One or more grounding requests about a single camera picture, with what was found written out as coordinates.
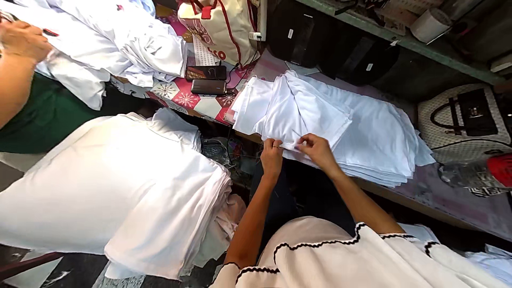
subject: shopping bag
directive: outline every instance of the shopping bag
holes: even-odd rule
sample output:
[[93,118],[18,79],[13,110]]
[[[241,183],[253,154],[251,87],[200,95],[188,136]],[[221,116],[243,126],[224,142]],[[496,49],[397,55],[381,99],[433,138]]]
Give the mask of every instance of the shopping bag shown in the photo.
[[241,67],[260,57],[250,0],[185,0],[178,19],[217,58]]

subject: green shelf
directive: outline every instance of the green shelf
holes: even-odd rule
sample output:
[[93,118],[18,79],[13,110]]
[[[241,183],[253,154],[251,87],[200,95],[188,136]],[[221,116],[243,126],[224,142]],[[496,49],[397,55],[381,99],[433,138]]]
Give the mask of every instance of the green shelf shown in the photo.
[[414,38],[409,30],[405,36],[398,35],[393,31],[377,25],[372,20],[353,10],[348,10],[345,13],[336,15],[337,11],[350,5],[352,2],[340,3],[334,0],[297,1],[322,13],[339,19],[347,24],[365,30],[369,33],[372,33],[373,35],[379,36],[383,39],[389,41],[399,40],[397,45],[412,50],[418,54],[428,57],[434,61],[437,61],[445,66],[453,68],[476,79],[482,80],[483,82],[489,83],[491,85],[505,82],[505,78],[489,71],[488,67],[486,67],[484,64],[468,64],[453,50],[450,44],[444,42],[441,38],[435,40],[430,45],[426,45],[425,43],[422,43]]

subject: snowflake pattern tablecloth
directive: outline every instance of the snowflake pattern tablecloth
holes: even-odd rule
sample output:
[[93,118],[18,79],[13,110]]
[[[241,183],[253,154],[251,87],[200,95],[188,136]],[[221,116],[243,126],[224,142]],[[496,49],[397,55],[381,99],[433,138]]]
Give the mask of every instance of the snowflake pattern tablecloth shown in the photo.
[[[187,42],[189,51],[193,50],[193,39],[190,31],[187,30],[179,21],[175,11],[171,11],[170,15],[158,17],[162,22],[170,24],[179,36]],[[187,65],[195,64],[195,58],[189,56]],[[225,114],[233,103],[240,87],[243,86],[247,78],[250,76],[255,63],[248,65],[246,69],[236,68],[231,71],[228,76],[227,90],[225,95],[198,95],[190,91],[192,82],[188,82],[184,78],[176,78],[170,83],[155,80],[152,88],[142,88],[134,86],[126,79],[119,77],[111,77],[111,83],[115,85],[121,92],[131,94],[140,98],[151,98],[158,101],[165,107],[177,110],[179,112],[205,118],[207,120],[217,121],[222,124],[230,125],[225,120]]]

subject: woman's arm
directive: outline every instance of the woman's arm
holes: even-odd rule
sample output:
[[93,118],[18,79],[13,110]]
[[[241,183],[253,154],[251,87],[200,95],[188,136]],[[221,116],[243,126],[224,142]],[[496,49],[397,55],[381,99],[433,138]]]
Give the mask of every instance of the woman's arm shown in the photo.
[[40,28],[22,21],[0,23],[0,129],[25,105],[37,63],[52,50]]
[[366,223],[379,234],[405,233],[398,223],[375,203],[340,168],[332,155],[329,142],[314,134],[302,136],[297,148],[307,154],[333,181],[334,186],[356,222]]
[[283,148],[279,148],[282,143],[280,140],[270,138],[263,144],[261,154],[263,176],[227,249],[225,264],[233,262],[239,268],[256,265],[270,195],[283,165]]

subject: black electronic device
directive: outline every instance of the black electronic device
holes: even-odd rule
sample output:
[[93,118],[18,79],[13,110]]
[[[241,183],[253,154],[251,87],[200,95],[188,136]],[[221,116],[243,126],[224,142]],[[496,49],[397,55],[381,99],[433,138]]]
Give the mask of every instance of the black electronic device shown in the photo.
[[224,95],[226,81],[194,79],[190,91],[195,94]]
[[185,70],[185,79],[226,80],[226,66],[188,66]]

